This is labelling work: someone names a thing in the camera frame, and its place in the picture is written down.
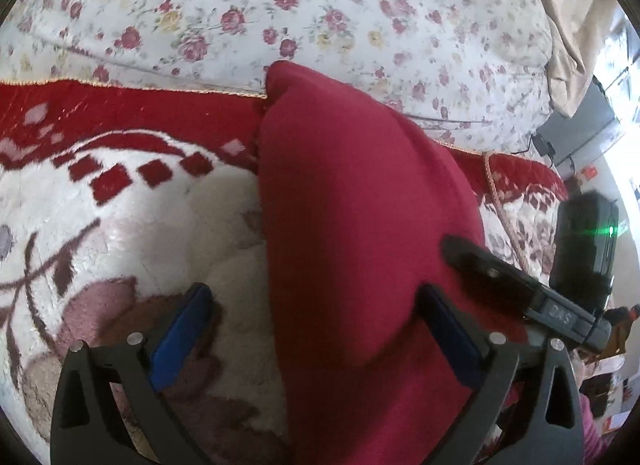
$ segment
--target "floral blanket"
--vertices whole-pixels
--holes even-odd
[[[550,113],[551,53],[540,0],[18,0],[0,79],[261,93],[287,59],[431,138],[513,152]]]
[[[0,84],[0,405],[49,462],[69,343],[124,340],[207,283],[223,319],[163,394],[214,459],[288,463],[255,171],[265,100],[71,80]],[[564,188],[542,164],[452,149],[487,246],[548,278]],[[126,405],[124,418],[146,455]]]

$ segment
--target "red pillow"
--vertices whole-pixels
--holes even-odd
[[[419,464],[470,392],[412,315],[417,286],[524,337],[440,257],[444,234],[484,244],[474,194],[446,148],[358,90],[282,61],[267,92],[258,177],[296,463]]]

